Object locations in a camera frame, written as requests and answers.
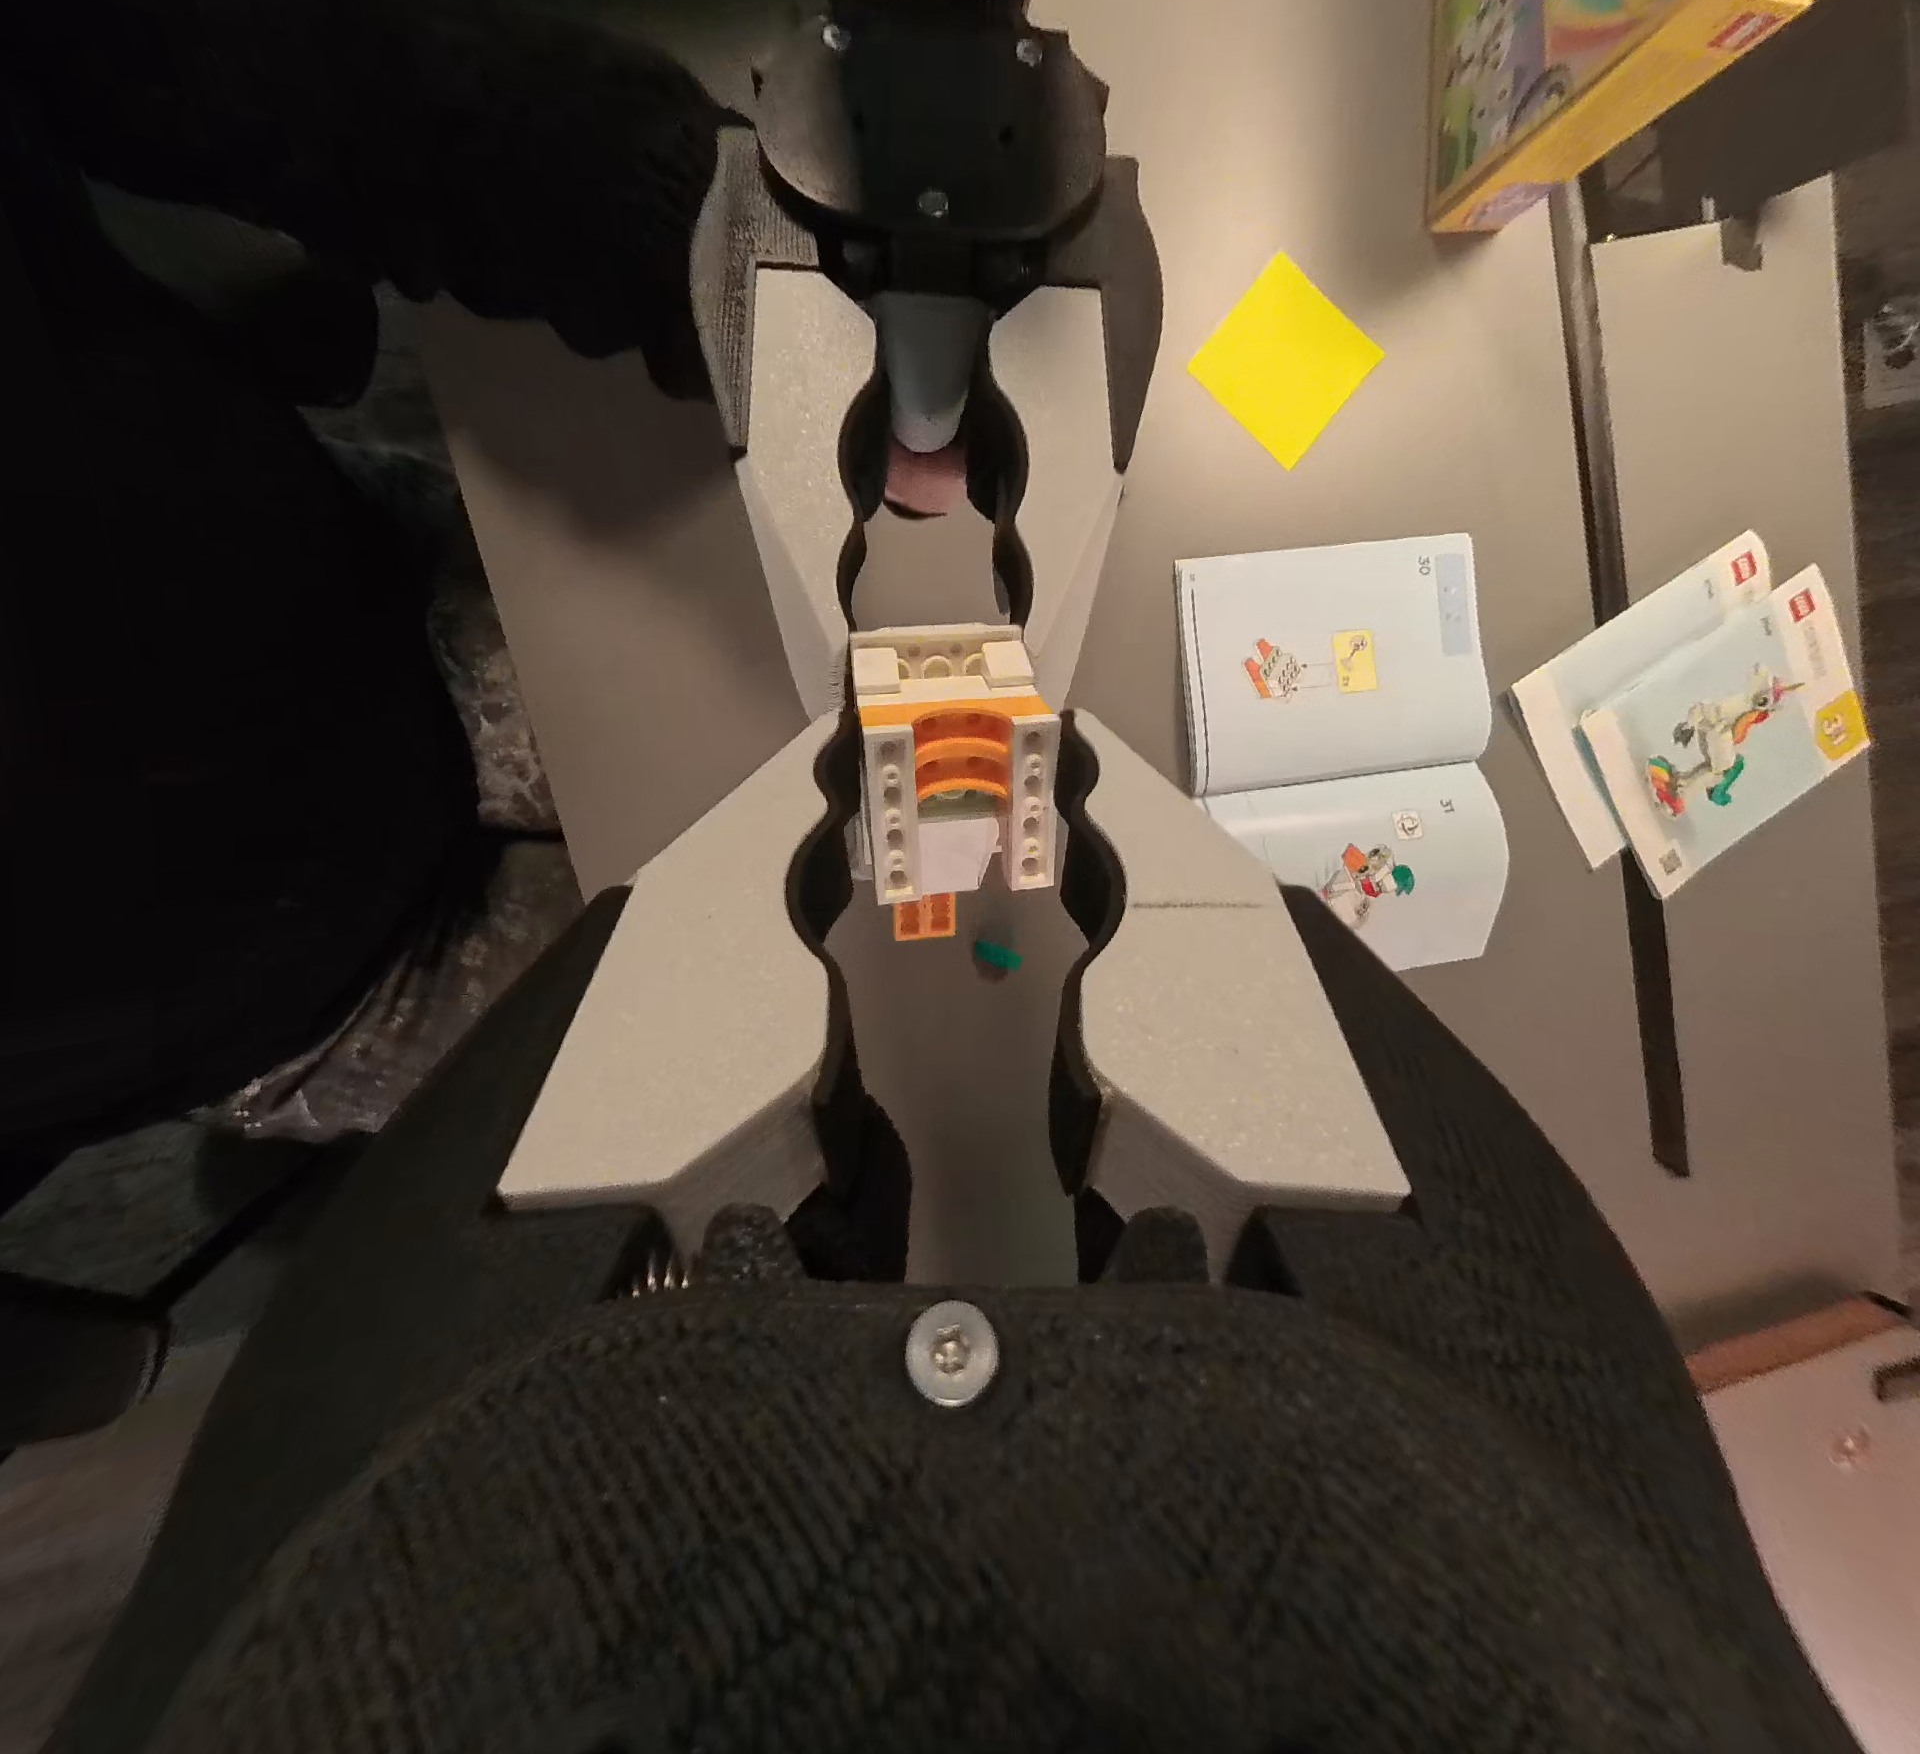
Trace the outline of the person's left hand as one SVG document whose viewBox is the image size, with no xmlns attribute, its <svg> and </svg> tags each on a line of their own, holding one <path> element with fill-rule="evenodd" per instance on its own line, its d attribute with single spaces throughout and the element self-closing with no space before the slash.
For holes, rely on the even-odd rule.
<svg viewBox="0 0 1920 1754">
<path fill-rule="evenodd" d="M 962 436 L 938 448 L 888 438 L 882 505 L 899 518 L 948 518 L 968 505 L 968 452 Z"/>
</svg>

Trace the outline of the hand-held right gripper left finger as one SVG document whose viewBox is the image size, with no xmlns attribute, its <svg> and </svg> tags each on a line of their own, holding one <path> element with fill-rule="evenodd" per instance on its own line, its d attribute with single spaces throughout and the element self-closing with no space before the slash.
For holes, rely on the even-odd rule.
<svg viewBox="0 0 1920 1754">
<path fill-rule="evenodd" d="M 903 1276 L 907 1155 L 828 951 L 854 783 L 826 713 L 635 874 L 496 1184 L 507 1210 L 637 1205 L 689 1260 L 750 1205 L 828 1278 Z"/>
</svg>

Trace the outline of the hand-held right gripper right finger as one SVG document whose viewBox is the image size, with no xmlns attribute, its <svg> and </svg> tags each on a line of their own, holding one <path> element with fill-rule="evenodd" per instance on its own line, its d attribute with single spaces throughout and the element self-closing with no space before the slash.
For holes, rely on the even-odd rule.
<svg viewBox="0 0 1920 1754">
<path fill-rule="evenodd" d="M 1407 1175 L 1280 883 L 1086 711 L 1059 767 L 1063 989 L 1049 1144 L 1076 1276 L 1144 1213 L 1221 1280 L 1259 1213 L 1397 1213 Z"/>
</svg>

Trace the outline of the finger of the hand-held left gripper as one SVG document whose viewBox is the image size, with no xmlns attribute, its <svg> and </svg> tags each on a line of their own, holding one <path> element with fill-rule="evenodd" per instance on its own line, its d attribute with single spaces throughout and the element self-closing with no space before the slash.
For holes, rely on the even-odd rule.
<svg viewBox="0 0 1920 1754">
<path fill-rule="evenodd" d="M 757 275 L 733 470 L 806 719 L 838 713 L 845 696 L 863 518 L 843 476 L 843 433 L 876 366 L 868 314 L 824 275 Z"/>
<path fill-rule="evenodd" d="M 1063 709 L 1124 498 L 1096 293 L 1049 285 L 1021 301 L 990 328 L 979 391 L 1013 428 L 997 498 L 997 590 L 1041 697 Z"/>
</svg>

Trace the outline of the open instruction booklet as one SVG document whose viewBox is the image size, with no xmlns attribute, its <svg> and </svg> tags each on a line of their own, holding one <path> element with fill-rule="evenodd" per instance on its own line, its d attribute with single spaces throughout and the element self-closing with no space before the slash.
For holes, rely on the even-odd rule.
<svg viewBox="0 0 1920 1754">
<path fill-rule="evenodd" d="M 1463 532 L 1174 565 L 1194 805 L 1393 971 L 1487 954 L 1509 840 Z"/>
</svg>

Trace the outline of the yellow paper sheet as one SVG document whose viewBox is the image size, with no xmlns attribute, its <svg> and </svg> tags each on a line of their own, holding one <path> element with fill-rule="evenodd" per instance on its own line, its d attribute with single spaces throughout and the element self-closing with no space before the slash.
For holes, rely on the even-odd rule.
<svg viewBox="0 0 1920 1754">
<path fill-rule="evenodd" d="M 1280 468 L 1297 470 L 1383 349 L 1274 255 L 1188 361 L 1188 376 Z"/>
</svg>

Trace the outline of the white orange lego arch piece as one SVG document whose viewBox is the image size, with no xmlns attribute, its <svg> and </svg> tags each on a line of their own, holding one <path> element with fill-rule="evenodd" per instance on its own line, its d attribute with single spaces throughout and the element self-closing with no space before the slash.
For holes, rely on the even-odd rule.
<svg viewBox="0 0 1920 1754">
<path fill-rule="evenodd" d="M 918 893 L 921 812 L 999 811 L 1003 846 L 981 883 L 997 877 L 1010 896 L 1054 887 L 1063 717 L 1038 693 L 1021 628 L 971 621 L 852 634 L 849 679 L 861 863 L 895 939 L 954 938 L 957 902 L 968 896 Z"/>
</svg>

